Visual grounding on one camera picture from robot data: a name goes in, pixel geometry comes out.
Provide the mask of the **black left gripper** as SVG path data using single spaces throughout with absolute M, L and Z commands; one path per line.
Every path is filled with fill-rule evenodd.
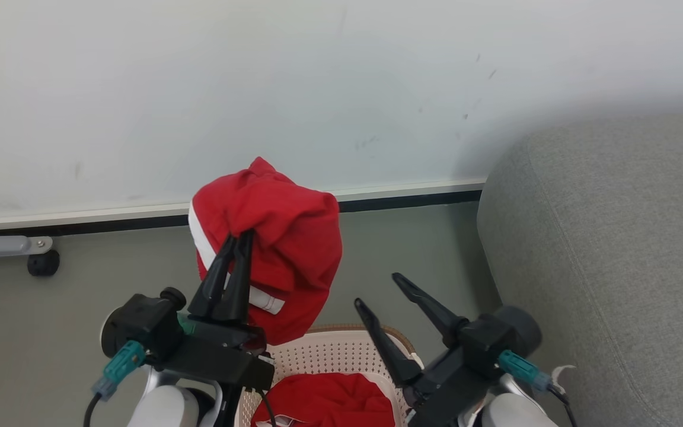
M 263 329 L 247 324 L 253 247 L 254 230 L 246 230 L 238 238 L 228 235 L 188 307 L 193 318 L 239 324 L 207 323 L 178 316 L 187 336 L 255 354 L 266 351 Z

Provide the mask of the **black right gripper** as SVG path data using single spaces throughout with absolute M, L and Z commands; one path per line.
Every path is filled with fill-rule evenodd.
M 422 394 L 484 394 L 502 374 L 496 365 L 506 349 L 506 322 L 496 316 L 479 316 L 469 321 L 453 313 L 403 274 L 393 273 L 392 280 L 407 300 L 425 313 L 447 347 L 447 351 L 421 374 L 417 362 L 404 356 L 396 347 L 366 303 L 355 298 L 353 305 L 393 383 L 397 387 L 408 387 L 420 377 Z

